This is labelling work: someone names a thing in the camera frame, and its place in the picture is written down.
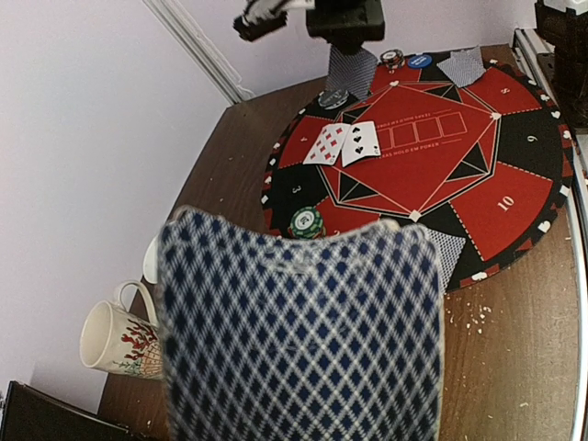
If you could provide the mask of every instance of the white wall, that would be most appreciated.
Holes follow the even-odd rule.
[[[141,276],[226,106],[140,0],[0,2],[0,390],[96,409],[84,317]]]
[[[328,47],[312,40],[304,14],[289,15],[289,26],[248,43],[232,30],[244,0],[180,0],[207,36],[257,94],[321,75],[328,67]],[[406,53],[441,51],[476,44],[507,43],[516,27],[535,26],[535,0],[382,0],[386,40],[368,44],[377,55],[401,48]]]

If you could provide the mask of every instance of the mug handle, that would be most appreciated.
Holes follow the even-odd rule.
[[[155,313],[155,305],[153,304],[151,294],[149,293],[147,287],[145,287],[141,282],[137,280],[127,280],[126,282],[122,282],[120,285],[118,285],[114,290],[114,303],[121,309],[129,312],[127,308],[125,308],[125,305],[122,304],[122,291],[124,291],[126,287],[131,286],[138,289],[141,293],[143,302],[145,303],[145,309],[147,310],[147,317],[149,317],[149,322],[153,326],[158,327],[159,322],[157,321],[157,314]]]

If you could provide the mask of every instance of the poker mat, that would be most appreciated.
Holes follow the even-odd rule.
[[[294,213],[314,207],[328,235],[380,218],[466,239],[448,290],[498,273],[551,227],[571,191],[572,137],[560,110],[508,64],[457,88],[431,54],[422,69],[380,65],[371,95],[338,108],[317,96],[273,146],[261,202],[269,230],[288,237]],[[374,121],[381,157],[343,168],[304,165],[326,124]]]

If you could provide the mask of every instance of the mug rim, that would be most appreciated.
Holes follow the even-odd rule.
[[[87,364],[84,360],[84,356],[82,354],[82,342],[84,341],[84,336],[85,336],[85,331],[86,328],[88,326],[88,321],[90,319],[90,317],[92,316],[92,313],[101,305],[106,304],[108,306],[108,313],[110,315],[110,324],[108,327],[108,337],[107,337],[107,341],[106,344],[104,345],[104,347],[102,348],[102,352],[100,353],[100,356],[97,358],[96,362],[93,364]],[[82,334],[80,336],[80,359],[82,360],[82,364],[84,365],[85,368],[90,368],[93,369],[96,366],[98,366],[100,364],[100,362],[102,361],[102,359],[104,358],[105,353],[107,352],[108,349],[108,343],[110,342],[110,339],[112,338],[112,328],[114,326],[114,312],[113,312],[113,305],[112,303],[110,303],[108,300],[101,300],[99,301],[96,305],[94,305],[94,308],[92,308],[92,310],[90,310],[90,312],[88,312],[88,315],[85,317],[85,321],[84,321],[84,327],[82,328]]]

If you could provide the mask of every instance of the mug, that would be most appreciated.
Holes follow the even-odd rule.
[[[149,322],[130,314],[121,301],[126,287],[139,290]],[[143,379],[161,379],[162,358],[157,336],[157,317],[151,295],[138,281],[120,284],[114,301],[99,302],[85,319],[80,338],[80,357],[86,368]]]

